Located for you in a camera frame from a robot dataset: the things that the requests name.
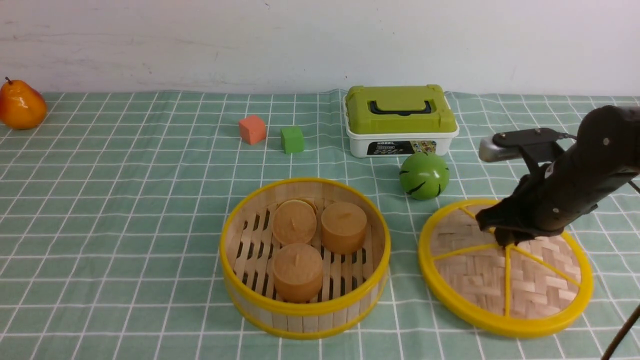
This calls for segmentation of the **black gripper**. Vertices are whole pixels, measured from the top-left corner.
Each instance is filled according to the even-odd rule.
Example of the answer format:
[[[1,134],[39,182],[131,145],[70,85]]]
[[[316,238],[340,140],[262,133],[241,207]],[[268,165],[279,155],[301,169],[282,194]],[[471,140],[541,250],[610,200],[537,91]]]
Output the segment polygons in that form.
[[[598,194],[573,175],[524,175],[512,195],[475,215],[482,231],[494,230],[502,248],[553,237],[598,207]]]

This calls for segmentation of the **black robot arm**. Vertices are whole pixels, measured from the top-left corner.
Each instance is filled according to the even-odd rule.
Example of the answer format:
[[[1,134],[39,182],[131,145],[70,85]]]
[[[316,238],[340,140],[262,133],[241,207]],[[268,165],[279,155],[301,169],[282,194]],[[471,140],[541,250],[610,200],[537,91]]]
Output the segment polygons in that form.
[[[499,132],[480,142],[487,163],[522,159],[528,173],[510,196],[480,210],[482,231],[494,231],[499,246],[562,234],[598,202],[639,175],[639,108],[604,105],[583,117],[574,143],[567,133],[538,127]]]

